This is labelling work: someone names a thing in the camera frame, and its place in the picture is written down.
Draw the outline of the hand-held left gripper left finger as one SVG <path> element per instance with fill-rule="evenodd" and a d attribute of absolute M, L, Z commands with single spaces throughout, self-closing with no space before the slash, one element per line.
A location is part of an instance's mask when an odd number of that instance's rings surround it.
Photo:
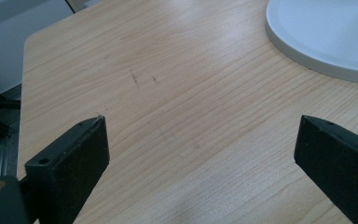
<path fill-rule="evenodd" d="M 105 118 L 86 119 L 25 163 L 40 224 L 73 224 L 109 164 Z"/>

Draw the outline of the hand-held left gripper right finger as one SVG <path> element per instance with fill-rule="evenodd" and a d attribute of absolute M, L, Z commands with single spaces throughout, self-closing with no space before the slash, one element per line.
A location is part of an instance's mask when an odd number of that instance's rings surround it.
<path fill-rule="evenodd" d="M 331 121 L 302 116 L 294 159 L 332 203 L 358 224 L 358 135 Z"/>

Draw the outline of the white round lamp base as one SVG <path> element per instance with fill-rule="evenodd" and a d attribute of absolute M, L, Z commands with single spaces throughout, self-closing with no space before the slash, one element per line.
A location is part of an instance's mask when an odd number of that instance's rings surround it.
<path fill-rule="evenodd" d="M 269 0 L 265 29 L 293 61 L 358 83 L 358 0 Z"/>

